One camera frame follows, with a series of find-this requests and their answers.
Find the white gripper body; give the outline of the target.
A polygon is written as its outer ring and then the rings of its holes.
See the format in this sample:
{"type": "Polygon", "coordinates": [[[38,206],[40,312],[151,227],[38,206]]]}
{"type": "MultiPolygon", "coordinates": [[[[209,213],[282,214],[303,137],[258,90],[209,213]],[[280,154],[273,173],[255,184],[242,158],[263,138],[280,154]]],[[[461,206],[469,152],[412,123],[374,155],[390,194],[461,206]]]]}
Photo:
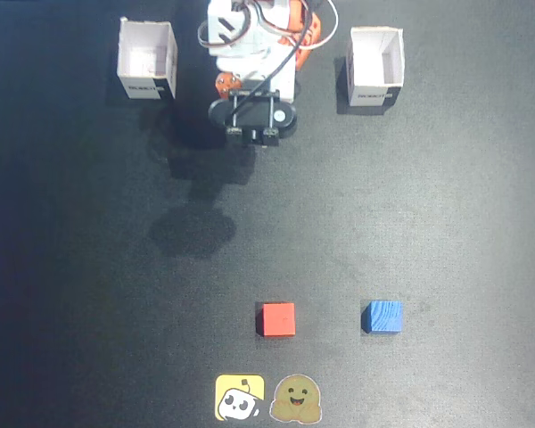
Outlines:
{"type": "MultiPolygon", "coordinates": [[[[251,91],[281,62],[274,55],[245,57],[219,57],[217,67],[220,72],[231,72],[242,82],[242,90],[251,91]]],[[[291,59],[281,71],[272,77],[263,89],[268,92],[279,92],[282,101],[292,103],[295,94],[295,60],[291,59]]]]}

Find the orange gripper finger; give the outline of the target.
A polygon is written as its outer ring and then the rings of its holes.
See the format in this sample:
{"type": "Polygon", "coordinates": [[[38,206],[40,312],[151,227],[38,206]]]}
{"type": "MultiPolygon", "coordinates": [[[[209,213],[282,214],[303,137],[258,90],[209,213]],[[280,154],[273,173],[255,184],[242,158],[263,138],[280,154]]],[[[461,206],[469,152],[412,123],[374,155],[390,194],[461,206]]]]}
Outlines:
{"type": "Polygon", "coordinates": [[[221,99],[227,99],[232,91],[243,88],[243,82],[231,72],[220,72],[215,80],[215,88],[221,99]]]}

